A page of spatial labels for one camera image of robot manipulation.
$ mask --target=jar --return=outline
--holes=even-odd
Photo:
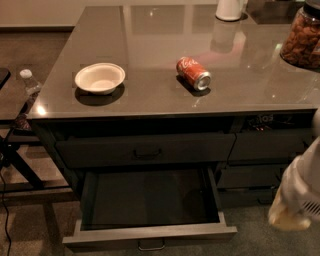
[[[291,25],[280,55],[288,63],[302,67],[320,68],[320,3],[306,0]]]

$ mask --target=white object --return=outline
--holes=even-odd
[[[269,223],[289,230],[308,228],[311,221],[320,221],[320,137],[286,169],[279,188],[279,197],[269,211]]]
[[[81,69],[76,77],[76,85],[94,94],[110,94],[125,78],[124,70],[112,63],[97,63]]]
[[[236,21],[242,16],[243,0],[219,0],[216,17],[223,21]]]
[[[32,77],[32,72],[31,72],[31,70],[29,70],[29,69],[24,69],[24,70],[21,70],[21,71],[20,71],[20,76],[21,76],[23,79],[27,79],[27,78]]]
[[[32,75],[31,70],[29,69],[21,70],[20,76],[23,79],[26,92],[29,96],[41,91],[42,84],[37,79],[35,79],[35,77]]]

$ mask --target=bottle cap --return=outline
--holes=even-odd
[[[20,71],[20,76],[22,78],[30,78],[30,77],[32,77],[32,72],[29,69],[24,69],[24,70]]]

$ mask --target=paper bowl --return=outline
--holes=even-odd
[[[76,85],[93,94],[112,93],[125,78],[124,70],[112,63],[98,63],[81,69],[74,81]]]

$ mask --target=red soda can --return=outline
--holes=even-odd
[[[197,91],[205,90],[211,82],[211,74],[190,57],[182,57],[177,63],[177,71]]]

